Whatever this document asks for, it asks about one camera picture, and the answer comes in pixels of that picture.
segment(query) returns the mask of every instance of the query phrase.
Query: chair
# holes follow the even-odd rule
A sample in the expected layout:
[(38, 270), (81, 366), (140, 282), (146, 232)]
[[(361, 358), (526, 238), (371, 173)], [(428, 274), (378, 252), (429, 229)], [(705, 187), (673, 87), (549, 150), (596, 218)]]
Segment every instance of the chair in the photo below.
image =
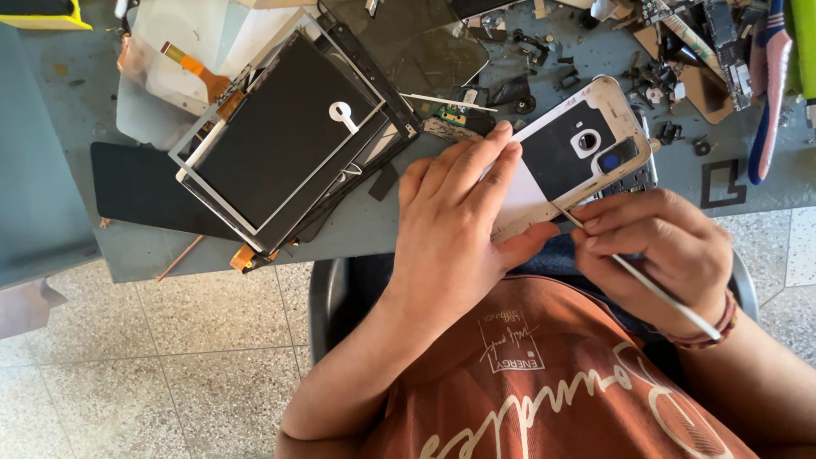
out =
[[(352, 261), (348, 258), (314, 263), (308, 294), (308, 334), (313, 364), (340, 343), (373, 306), (352, 285), (351, 269)], [(759, 304), (754, 284), (737, 252), (734, 252), (734, 268), (728, 287), (745, 314), (757, 321)]]

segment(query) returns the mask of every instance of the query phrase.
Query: finger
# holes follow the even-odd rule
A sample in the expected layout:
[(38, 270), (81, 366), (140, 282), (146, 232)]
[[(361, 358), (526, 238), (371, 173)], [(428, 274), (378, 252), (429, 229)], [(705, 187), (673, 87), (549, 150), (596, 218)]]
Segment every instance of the finger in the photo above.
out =
[(422, 186), (425, 173), (428, 172), (432, 162), (433, 158), (417, 159), (408, 166), (406, 173), (402, 174), (399, 188), (400, 209), (404, 209), (414, 202), (419, 187)]
[(575, 267), (609, 298), (619, 304), (636, 304), (630, 301), (635, 301), (638, 295), (648, 292), (643, 284), (616, 261), (587, 250), (586, 241), (589, 236), (583, 229), (573, 228), (570, 237), (575, 243)]
[(512, 126), (502, 121), (487, 137), (462, 153), (451, 165), (441, 192), (455, 203), (461, 203), (473, 186), (478, 183), (485, 169), (508, 146), (512, 138)]
[(651, 217), (592, 236), (584, 247), (596, 256), (642, 252), (647, 260), (672, 276), (697, 272), (707, 258), (705, 244), (677, 226)]
[(597, 235), (648, 217), (658, 217), (699, 238), (712, 234), (714, 224), (703, 212), (667, 189), (646, 193), (621, 193), (592, 201), (573, 216), (583, 221), (587, 234)]
[(522, 234), (511, 237), (496, 245), (502, 259), (504, 271), (511, 270), (521, 263), (528, 261), (536, 253), (541, 252), (548, 239), (561, 233), (557, 225), (549, 221), (542, 221), (527, 228)]
[(473, 187), (465, 198), (464, 205), (472, 212), (495, 219), (504, 203), (508, 187), (516, 175), (521, 160), (521, 144), (511, 142), (502, 150), (493, 167), (485, 177)]
[(448, 175), (448, 171), (450, 167), (453, 166), (454, 161), (456, 161), (462, 153), (482, 140), (481, 136), (474, 136), (473, 138), (462, 140), (458, 144), (452, 145), (442, 151), (428, 168), (428, 172), (425, 174), (425, 179), (423, 180), (424, 186), (420, 192), (428, 197), (436, 194), (437, 191), (439, 191), (439, 187), (442, 186), (442, 182), (445, 181), (445, 177)]

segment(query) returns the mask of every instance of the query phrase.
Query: orange flex cable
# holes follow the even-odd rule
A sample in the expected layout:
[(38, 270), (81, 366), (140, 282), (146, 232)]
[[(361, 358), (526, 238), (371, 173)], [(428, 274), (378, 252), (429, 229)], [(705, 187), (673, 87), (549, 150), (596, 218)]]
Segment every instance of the orange flex cable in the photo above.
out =
[(206, 84), (207, 100), (211, 104), (215, 103), (215, 99), (218, 99), (218, 96), (224, 93), (231, 83), (229, 78), (213, 74), (201, 62), (187, 56), (184, 51), (171, 45), (170, 42), (164, 43), (162, 54), (181, 65), (183, 69), (192, 72)]

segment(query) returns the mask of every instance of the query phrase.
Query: bracelet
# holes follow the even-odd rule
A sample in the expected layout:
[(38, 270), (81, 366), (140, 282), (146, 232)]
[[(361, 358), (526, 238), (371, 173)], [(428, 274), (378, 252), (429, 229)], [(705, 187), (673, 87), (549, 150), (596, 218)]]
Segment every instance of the bracelet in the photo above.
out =
[(737, 325), (738, 307), (737, 301), (734, 299), (734, 294), (731, 293), (730, 290), (725, 290), (725, 311), (723, 312), (720, 320), (714, 326), (714, 328), (720, 332), (719, 340), (711, 339), (711, 337), (704, 332), (689, 338), (673, 336), (668, 333), (664, 333), (663, 336), (665, 336), (670, 343), (682, 349), (703, 350), (714, 347), (720, 344), (722, 341), (725, 341), (725, 338), (727, 338), (731, 334), (731, 331), (734, 330), (734, 327)]

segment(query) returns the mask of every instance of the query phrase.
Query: person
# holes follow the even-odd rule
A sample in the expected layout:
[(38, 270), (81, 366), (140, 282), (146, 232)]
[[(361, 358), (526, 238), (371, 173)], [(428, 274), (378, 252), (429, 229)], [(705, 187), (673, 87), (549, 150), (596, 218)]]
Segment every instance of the person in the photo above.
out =
[[(511, 136), (501, 122), (408, 168), (391, 280), (303, 379), (277, 457), (816, 457), (816, 371), (735, 307), (730, 237), (680, 196), (591, 201), (570, 236), (580, 272), (673, 343), (688, 391), (610, 305), (505, 277), (559, 233), (543, 222), (490, 240), (521, 158)], [(615, 253), (641, 253), (723, 337), (701, 336)]]

